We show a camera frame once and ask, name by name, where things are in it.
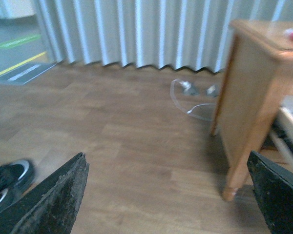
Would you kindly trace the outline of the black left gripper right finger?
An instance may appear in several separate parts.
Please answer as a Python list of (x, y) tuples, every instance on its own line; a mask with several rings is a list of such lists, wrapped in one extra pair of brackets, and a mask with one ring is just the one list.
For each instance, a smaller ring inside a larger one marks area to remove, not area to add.
[(272, 234), (293, 234), (293, 173), (251, 151), (247, 168), (254, 195)]

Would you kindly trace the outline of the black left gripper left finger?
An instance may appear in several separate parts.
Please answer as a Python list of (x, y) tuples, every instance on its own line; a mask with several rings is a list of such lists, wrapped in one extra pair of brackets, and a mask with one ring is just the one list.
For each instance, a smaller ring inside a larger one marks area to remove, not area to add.
[(0, 213), (0, 234), (69, 234), (86, 188), (89, 164), (78, 153)]

